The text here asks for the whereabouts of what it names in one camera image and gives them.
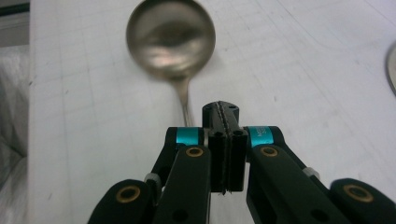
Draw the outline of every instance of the spoon handle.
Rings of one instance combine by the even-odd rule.
[[[178,95],[178,99],[180,100],[181,107],[183,109],[184,125],[186,127],[192,127],[192,121],[191,121],[190,109],[189,109],[189,82],[190,79],[187,77],[172,81],[172,84],[177,91],[177,95]]]
[[[182,105],[182,107],[183,107],[183,116],[184,116],[184,126],[192,127],[189,105],[188,104]]]

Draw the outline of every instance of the metal spoon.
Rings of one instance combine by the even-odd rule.
[[[387,56],[388,82],[396,95],[396,42],[390,47]]]
[[[146,0],[132,13],[126,40],[140,66],[175,87],[190,127],[189,81],[210,59],[216,42],[209,15],[192,0]]]

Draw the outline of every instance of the teal band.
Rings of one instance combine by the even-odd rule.
[[[198,128],[177,128],[176,143],[198,145]]]
[[[249,126],[251,147],[259,144],[273,144],[274,137],[267,126]]]

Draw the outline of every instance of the brass screw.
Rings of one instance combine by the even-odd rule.
[[[274,149],[273,147],[262,147],[260,149],[260,151],[262,152],[262,155],[264,155],[266,157],[275,157],[275,156],[277,156],[277,150]]]
[[[200,157],[204,154],[204,151],[198,147],[190,147],[189,149],[186,150],[186,154],[189,157]]]
[[[373,194],[371,194],[367,189],[364,189],[357,185],[345,185],[344,191],[349,197],[362,203],[370,203],[374,199]]]
[[[119,203],[130,203],[140,195],[140,188],[136,185],[124,187],[117,192],[116,199]]]

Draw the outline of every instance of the spoon bowl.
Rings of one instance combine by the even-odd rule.
[[[188,84],[210,59],[216,43],[206,11],[192,0],[143,1],[129,19],[126,40],[144,70],[176,88],[185,124],[191,126]]]

